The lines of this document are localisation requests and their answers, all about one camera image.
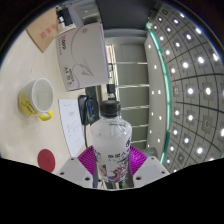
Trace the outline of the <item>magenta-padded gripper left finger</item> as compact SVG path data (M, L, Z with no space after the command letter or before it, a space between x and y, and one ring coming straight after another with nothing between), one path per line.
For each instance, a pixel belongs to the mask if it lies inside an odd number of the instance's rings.
M81 187L96 188L98 172L93 147L88 147L78 157L70 157L57 175Z

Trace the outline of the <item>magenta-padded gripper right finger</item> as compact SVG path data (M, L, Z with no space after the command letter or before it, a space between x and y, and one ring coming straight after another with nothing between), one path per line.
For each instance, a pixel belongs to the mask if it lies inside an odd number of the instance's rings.
M169 172L155 156L147 157L143 152L131 146L129 154L128 187L140 188L157 181Z

